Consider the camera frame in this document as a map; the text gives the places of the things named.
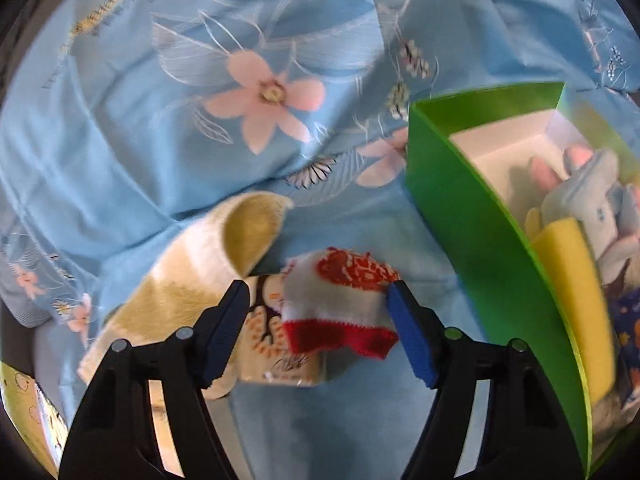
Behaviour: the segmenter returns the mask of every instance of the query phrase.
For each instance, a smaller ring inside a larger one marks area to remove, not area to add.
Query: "green screw head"
[[[526,352],[529,349],[529,345],[526,344],[522,339],[514,339],[511,341],[511,348],[513,348],[516,352]]]
[[[451,339],[453,341],[457,341],[458,339],[462,338],[462,330],[460,330],[459,328],[450,326],[449,328],[445,329],[444,337],[446,337],[447,339]]]

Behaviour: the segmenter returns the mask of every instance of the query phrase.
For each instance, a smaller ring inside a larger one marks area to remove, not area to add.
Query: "pink flower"
[[[82,295],[82,303],[74,307],[74,318],[67,321],[66,325],[72,332],[78,332],[82,344],[86,346],[89,337],[89,318],[91,316],[91,297],[88,294]]]
[[[269,143],[276,126],[301,142],[311,134],[305,124],[291,114],[288,107],[315,112],[324,102],[324,85],[317,79],[287,82],[287,74],[274,76],[267,62],[251,50],[229,57],[231,76],[242,88],[214,95],[204,107],[211,115],[223,119],[244,117],[242,136],[256,155]]]
[[[409,128],[394,131],[386,139],[370,142],[357,152],[364,156],[381,157],[364,170],[356,183],[364,187],[380,187],[395,179],[406,167],[406,145],[409,141]]]
[[[18,264],[12,264],[11,270],[15,274],[15,281],[24,289],[24,293],[29,297],[31,301],[36,299],[36,296],[42,296],[44,290],[36,286],[38,283],[38,275],[32,270],[24,270]]]

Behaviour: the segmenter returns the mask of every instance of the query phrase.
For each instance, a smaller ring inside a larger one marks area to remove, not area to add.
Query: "plush toy ear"
[[[544,159],[538,156],[531,159],[529,174],[532,181],[535,182],[540,191],[544,193],[548,193],[562,183],[560,175],[558,175]]]
[[[562,161],[564,162],[564,169],[572,175],[575,170],[584,166],[590,158],[593,156],[593,150],[591,148],[585,148],[579,144],[573,144],[564,150]]]

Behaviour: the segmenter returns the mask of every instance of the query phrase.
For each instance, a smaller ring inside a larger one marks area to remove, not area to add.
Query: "metal screw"
[[[111,350],[119,354],[127,347],[127,344],[126,339],[116,339],[116,341],[111,344]]]
[[[177,330],[175,336],[183,341],[185,339],[190,339],[193,336],[193,328],[190,326],[183,326]]]
[[[444,337],[446,337],[447,339],[451,339],[453,341],[457,341],[458,339],[462,338],[462,330],[460,330],[459,328],[450,326],[449,328],[445,329]]]
[[[516,352],[526,352],[529,349],[529,345],[522,339],[514,339],[513,341],[511,341],[511,348],[513,348]]]

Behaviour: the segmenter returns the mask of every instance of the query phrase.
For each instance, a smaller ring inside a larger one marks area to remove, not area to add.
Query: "yellow sponge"
[[[532,244],[574,332],[594,406],[613,387],[615,357],[607,303],[591,252],[574,218],[549,224]]]

